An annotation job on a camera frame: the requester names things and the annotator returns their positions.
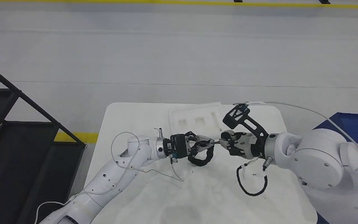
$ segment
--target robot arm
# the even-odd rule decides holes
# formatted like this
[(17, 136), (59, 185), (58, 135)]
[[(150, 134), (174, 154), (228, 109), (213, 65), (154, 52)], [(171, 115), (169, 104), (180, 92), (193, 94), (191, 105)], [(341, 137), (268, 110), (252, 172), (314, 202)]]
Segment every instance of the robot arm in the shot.
[[(248, 113), (247, 105), (239, 104), (225, 116), (223, 122), (228, 127), (241, 124), (251, 133), (225, 131), (219, 140), (221, 146), (233, 156), (264, 159), (263, 170), (270, 164), (291, 170), (313, 207), (329, 223), (357, 223), (357, 146), (329, 129), (311, 130), (303, 136), (266, 134)], [(247, 127), (248, 121), (256, 127)]]
[(115, 156), (115, 161), (109, 161), (79, 194), (72, 196), (63, 208), (49, 214), (40, 224), (91, 223), (103, 207), (136, 178), (141, 167), (166, 157), (177, 162), (178, 158), (192, 155), (192, 152), (213, 147), (212, 139), (191, 132), (167, 139), (159, 129), (158, 138), (129, 138), (127, 150)]

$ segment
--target gray floor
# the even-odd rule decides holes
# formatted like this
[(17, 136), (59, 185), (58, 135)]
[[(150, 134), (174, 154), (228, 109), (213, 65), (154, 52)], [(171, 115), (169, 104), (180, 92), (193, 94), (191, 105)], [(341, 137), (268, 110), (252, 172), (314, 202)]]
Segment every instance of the gray floor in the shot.
[[(357, 113), (357, 19), (335, 8), (0, 3), (0, 73), (73, 132), (99, 132), (112, 102)], [(295, 134), (323, 120), (278, 108)], [(43, 120), (22, 102), (9, 119)]]

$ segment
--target white cable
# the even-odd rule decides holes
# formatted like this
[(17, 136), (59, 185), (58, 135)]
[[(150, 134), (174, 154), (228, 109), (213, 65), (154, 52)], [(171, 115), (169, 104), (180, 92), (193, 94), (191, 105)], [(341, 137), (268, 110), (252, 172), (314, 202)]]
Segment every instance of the white cable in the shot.
[(51, 203), (51, 204), (60, 204), (60, 205), (62, 205), (62, 206), (65, 206), (68, 202), (69, 202), (69, 201), (67, 201), (66, 203), (61, 203), (61, 202), (44, 202), (44, 203), (40, 204), (40, 205), (38, 206), (37, 210), (36, 210), (36, 218), (35, 218), (34, 224), (37, 223), (37, 219), (39, 218), (39, 209), (40, 209), (40, 207), (43, 206), (44, 204), (50, 204), (50, 203)]
[[(135, 134), (133, 134), (133, 133), (131, 133), (131, 132), (122, 132), (122, 133), (120, 133), (120, 134), (123, 134), (123, 133), (130, 133), (130, 134), (134, 135), (134, 136), (137, 138), (137, 140), (138, 140), (138, 148), (137, 148), (137, 150), (136, 150), (136, 152), (135, 152), (135, 154), (136, 154), (136, 153), (138, 152), (139, 144), (140, 144), (140, 143), (139, 143), (139, 138), (138, 138)], [(136, 171), (144, 172), (144, 173), (148, 173), (148, 172), (151, 172), (151, 171), (155, 171), (155, 172), (157, 172), (157, 173), (159, 173), (159, 174), (161, 174), (161, 175), (167, 176), (167, 177), (169, 177), (169, 178), (173, 178), (173, 179), (178, 180), (178, 181), (183, 181), (183, 180), (175, 173), (173, 166), (172, 166), (173, 172), (174, 172), (174, 174), (178, 177), (178, 179), (177, 179), (177, 178), (174, 178), (173, 176), (169, 176), (169, 175), (167, 175), (167, 174), (164, 174), (164, 173), (162, 173), (162, 172), (159, 172), (158, 170), (155, 170), (155, 169), (150, 169), (150, 170), (148, 170), (148, 171), (144, 171), (144, 170), (136, 169), (136, 168), (128, 168), (128, 166), (130, 165), (130, 163), (131, 163), (132, 159), (134, 158), (135, 154), (134, 154), (134, 156), (132, 157), (132, 159), (129, 161), (129, 164), (128, 164), (127, 167), (119, 165), (119, 164), (116, 162), (116, 159), (114, 158), (114, 154), (113, 154), (113, 144), (114, 144), (115, 139), (116, 139), (120, 134), (118, 134), (118, 135), (113, 139), (113, 141), (112, 141), (112, 143), (111, 143), (111, 156), (112, 156), (112, 159), (113, 159), (114, 163), (115, 163), (117, 166), (119, 166), (120, 168), (126, 169), (126, 170), (136, 170)]]
[(183, 180), (177, 175), (177, 173), (175, 172), (173, 164), (171, 164), (171, 166), (172, 166), (173, 173), (177, 176), (178, 179), (180, 179), (180, 181), (183, 181)]
[[(322, 117), (324, 117), (325, 119), (327, 119), (333, 126), (335, 126), (340, 132), (342, 132), (342, 134), (344, 134), (351, 142), (353, 142), (356, 146), (358, 146), (358, 144), (356, 143), (356, 141), (354, 141), (354, 139), (349, 135), (347, 134), (342, 128), (340, 128), (335, 122), (333, 122), (329, 117), (326, 117), (324, 116), (323, 114), (317, 112), (317, 111), (314, 111), (314, 110), (311, 110), (311, 109), (308, 109), (308, 108), (304, 108), (302, 106), (297, 106), (297, 105), (293, 105), (293, 104), (287, 104), (287, 103), (284, 103), (284, 102), (276, 102), (276, 101), (265, 101), (263, 103), (267, 103), (267, 104), (281, 104), (281, 105), (287, 105), (287, 106), (293, 106), (295, 108), (300, 108), (300, 109), (304, 109), (304, 110), (308, 110), (308, 111), (311, 111), (311, 112), (314, 112)], [(248, 102), (248, 104), (260, 104), (260, 102)]]

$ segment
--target black cable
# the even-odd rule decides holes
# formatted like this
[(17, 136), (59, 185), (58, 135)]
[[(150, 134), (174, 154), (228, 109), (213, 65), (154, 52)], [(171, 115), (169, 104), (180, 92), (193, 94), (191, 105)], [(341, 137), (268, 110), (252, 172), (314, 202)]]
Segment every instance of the black cable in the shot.
[(239, 185), (240, 185), (241, 189), (245, 192), (245, 194), (254, 197), (254, 196), (258, 196), (258, 195), (262, 194), (262, 193), (266, 190), (266, 188), (267, 188), (267, 175), (265, 174), (265, 176), (263, 177), (264, 180), (265, 180), (265, 184), (263, 185), (262, 190), (260, 190), (260, 191), (257, 192), (257, 193), (254, 193), (254, 194), (249, 193), (248, 191), (246, 191), (245, 188), (244, 188), (244, 186), (241, 184), (240, 174), (239, 174), (239, 170), (240, 170), (240, 169), (242, 169), (242, 166), (239, 166), (239, 167), (237, 168), (237, 170), (236, 170), (236, 177), (237, 177), (237, 181), (239, 182)]
[(194, 156), (197, 155), (197, 152), (191, 153), (188, 155), (188, 160), (196, 165), (196, 166), (205, 166), (206, 164), (208, 164), (208, 162), (210, 162), (210, 160), (213, 158), (214, 156), (214, 146), (208, 148), (206, 150), (206, 159), (204, 160), (199, 160), (198, 158), (195, 158)]

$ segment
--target table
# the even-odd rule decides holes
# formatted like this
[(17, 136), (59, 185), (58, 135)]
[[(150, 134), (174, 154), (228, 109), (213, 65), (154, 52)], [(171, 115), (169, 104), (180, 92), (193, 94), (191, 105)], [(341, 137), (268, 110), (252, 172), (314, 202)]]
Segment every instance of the table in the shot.
[[(130, 131), (138, 135), (157, 136), (158, 132), (154, 127), (161, 127), (164, 136), (169, 137), (172, 133), (169, 133), (168, 109), (187, 105), (122, 102), (109, 105), (86, 185), (111, 159), (110, 144), (118, 133)], [(222, 107), (226, 113), (233, 106)], [(267, 132), (286, 131), (277, 108), (263, 105), (249, 108), (250, 116)], [(237, 127), (235, 130), (247, 132), (244, 127)], [(115, 141), (115, 153), (120, 154), (126, 149), (128, 137), (129, 134), (123, 135)], [(237, 183), (235, 173), (236, 168), (245, 162), (247, 160), (230, 156), (224, 148), (215, 146), (214, 158), (204, 167), (196, 167), (186, 158), (175, 164), (175, 170), (184, 182), (155, 172), (140, 173), (92, 223), (316, 223), (314, 208), (299, 186), (297, 178), (289, 170), (270, 166), (267, 170), (266, 191), (257, 197), (245, 195)], [(256, 192), (263, 186), (262, 163), (263, 160), (258, 160), (246, 170), (248, 178), (243, 181), (243, 185), (251, 192)], [(168, 159), (154, 162), (144, 169), (156, 169), (173, 175)]]

